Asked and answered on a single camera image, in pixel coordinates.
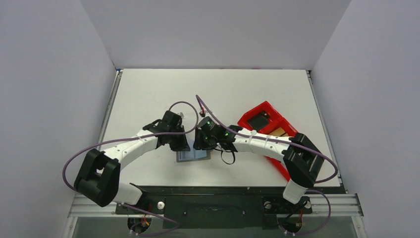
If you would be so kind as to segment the aluminium frame rail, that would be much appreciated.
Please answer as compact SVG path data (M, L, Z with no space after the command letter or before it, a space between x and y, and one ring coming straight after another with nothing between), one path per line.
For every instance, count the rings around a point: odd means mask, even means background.
M312 213L310 216L326 216L328 214L328 206L326 199L319 194L308 195L311 203ZM328 199L331 206L331 216L339 217L353 217L362 216L362 208L356 194L329 194ZM118 212L120 207L115 202L110 203L106 207L100 207L88 198L77 195L73 199L68 217L90 217L90 218L103 218L103 217L141 217L140 212L134 211L133 213Z

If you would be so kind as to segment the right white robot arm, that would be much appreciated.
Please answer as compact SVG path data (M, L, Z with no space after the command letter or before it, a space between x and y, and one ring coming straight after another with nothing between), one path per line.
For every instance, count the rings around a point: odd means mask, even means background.
M290 176L279 199L280 207L286 212L299 206L305 191L314 186L324 162L319 150L304 134L271 136L236 125L223 127L205 117L195 129L194 148L213 150L218 146L230 152L249 152L280 161Z

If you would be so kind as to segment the grey card holder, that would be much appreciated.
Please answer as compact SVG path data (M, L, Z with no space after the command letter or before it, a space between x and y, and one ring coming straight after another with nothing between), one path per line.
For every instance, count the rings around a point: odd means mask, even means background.
M191 149L190 151L181 151L176 154L176 162L178 163L209 160L210 158L211 154L206 150Z

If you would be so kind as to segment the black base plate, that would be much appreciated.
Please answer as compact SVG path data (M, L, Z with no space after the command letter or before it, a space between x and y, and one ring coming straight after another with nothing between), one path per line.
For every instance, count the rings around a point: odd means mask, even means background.
M283 199L283 187L142 186L137 208L166 215L183 229L276 229L277 215L314 214L306 195L297 205Z

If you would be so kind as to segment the black wallet in tray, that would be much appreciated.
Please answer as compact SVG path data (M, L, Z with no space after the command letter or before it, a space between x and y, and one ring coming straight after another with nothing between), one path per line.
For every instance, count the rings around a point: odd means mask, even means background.
M263 129L264 127L266 127L267 125L269 125L270 123L269 119L270 119L270 115L267 112L262 111L258 114L255 114L250 119L248 119L247 123L249 124L251 129L259 131Z

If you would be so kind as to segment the tan card in tray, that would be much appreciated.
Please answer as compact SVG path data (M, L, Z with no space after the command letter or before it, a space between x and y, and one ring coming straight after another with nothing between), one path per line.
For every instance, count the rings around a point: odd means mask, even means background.
M289 134L282 128L278 128L275 131L270 133L273 136L279 136L279 137L285 137L285 136L289 136Z

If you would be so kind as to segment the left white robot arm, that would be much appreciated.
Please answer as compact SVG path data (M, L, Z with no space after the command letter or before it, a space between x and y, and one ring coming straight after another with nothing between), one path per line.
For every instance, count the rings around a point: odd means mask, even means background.
M182 116L171 111L128 141L103 151L88 150L73 187L101 207L111 202L126 203L135 213L142 213L147 209L147 198L136 186L121 182L120 173L140 156L166 144L174 152L190 151Z

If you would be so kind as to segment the red plastic tray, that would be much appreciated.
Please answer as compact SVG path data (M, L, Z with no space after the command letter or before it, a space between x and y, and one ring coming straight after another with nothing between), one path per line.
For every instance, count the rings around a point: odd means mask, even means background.
M245 112L238 120L237 124L248 130L253 130L247 123L247 120L262 111L265 111L270 115L270 123L263 129L257 131L258 133L270 135L270 133L276 129L282 128L289 134L289 136L295 136L297 134L298 131L268 101L264 101L256 107Z

